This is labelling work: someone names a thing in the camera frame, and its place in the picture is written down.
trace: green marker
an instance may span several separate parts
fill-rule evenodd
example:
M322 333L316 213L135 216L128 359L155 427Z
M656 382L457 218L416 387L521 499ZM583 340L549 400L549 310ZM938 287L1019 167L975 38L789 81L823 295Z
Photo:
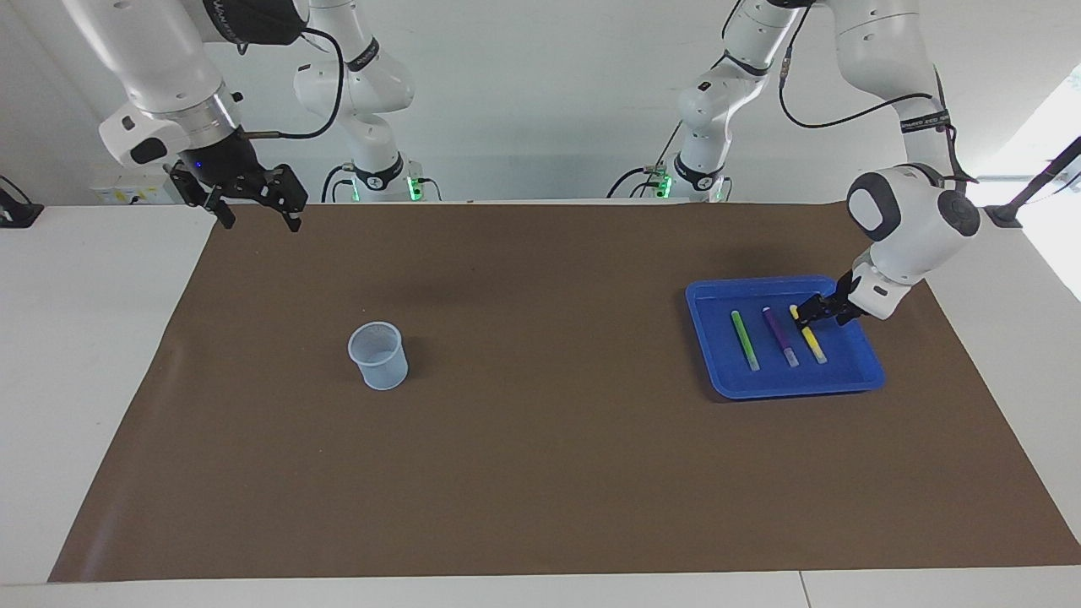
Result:
M743 325L743 317L739 316L739 310L732 310L732 325L736 328L736 334L739 335L739 343L743 344L744 355L747 355L747 362L750 364L750 371L759 371L761 366L758 365L758 357L755 355L755 346L750 343L750 336L747 335L747 327Z

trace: yellow marker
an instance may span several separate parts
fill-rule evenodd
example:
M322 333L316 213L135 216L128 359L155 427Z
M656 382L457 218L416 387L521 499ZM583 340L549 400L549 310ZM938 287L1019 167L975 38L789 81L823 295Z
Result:
M800 310L799 307L796 306L796 304L789 306L788 309L789 312L792 313L793 319L796 319L797 321L800 320ZM803 340L808 341L808 346L810 346L811 352L814 353L814 358L815 360L818 361L818 365L824 366L827 362L829 362L829 359L826 358L826 353L823 352L822 345L818 344L818 339L815 338L814 332L811 331L811 328L810 327L803 328L802 333L803 333Z

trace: marker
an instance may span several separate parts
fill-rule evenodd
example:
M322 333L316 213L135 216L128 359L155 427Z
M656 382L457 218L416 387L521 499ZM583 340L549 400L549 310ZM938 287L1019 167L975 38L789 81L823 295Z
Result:
M773 335L777 338L777 344L780 345L780 349L785 352L785 358L788 359L788 367L798 368L800 367L800 360L796 358L796 351L792 349L792 344L788 342L788 338L785 336L785 330L780 328L780 323L777 322L777 317L773 316L773 310L766 306L762 308L762 316L765 317L765 322L773 330Z
M739 344L743 344L744 355L747 356L747 364L750 366L750 371L759 371L762 368L758 365L758 357L755 356L755 347L750 343L750 336L747 335L747 328L743 325L743 317L739 316L739 310L732 310L732 325L736 328Z
M793 319L797 321L800 320L799 306L792 304L788 307L788 310L791 312ZM803 340L808 341L808 346L810 346L811 352L814 353L814 358L818 361L818 365L824 366L828 364L829 359L826 358L826 353L822 349L822 345L818 344L818 339L815 336L814 332L811 331L811 328L804 327L801 333L803 334Z

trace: purple marker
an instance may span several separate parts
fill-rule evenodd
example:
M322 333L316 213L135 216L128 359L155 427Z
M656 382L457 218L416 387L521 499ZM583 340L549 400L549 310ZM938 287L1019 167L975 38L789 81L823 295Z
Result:
M796 351L792 349L792 345L785 338L785 330L780 329L780 323L777 322L777 318L773 316L773 310L769 306L762 308L762 316L765 317L766 325L773 330L773 335L777 339L777 344L780 345L780 349L785 352L785 358L788 359L788 367L798 368L800 367L800 360L796 358Z

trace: window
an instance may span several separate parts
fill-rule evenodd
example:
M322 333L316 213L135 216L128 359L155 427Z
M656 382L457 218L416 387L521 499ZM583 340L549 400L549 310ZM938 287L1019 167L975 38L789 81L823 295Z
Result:
M1078 136L1081 136L1081 66L999 151L979 177L982 183L970 188L970 198L979 207L1010 202ZM1081 299L1081 179L1062 194L1045 198L1079 174L1081 160L1076 160L1033 197L1018 219L1032 244L1066 287Z

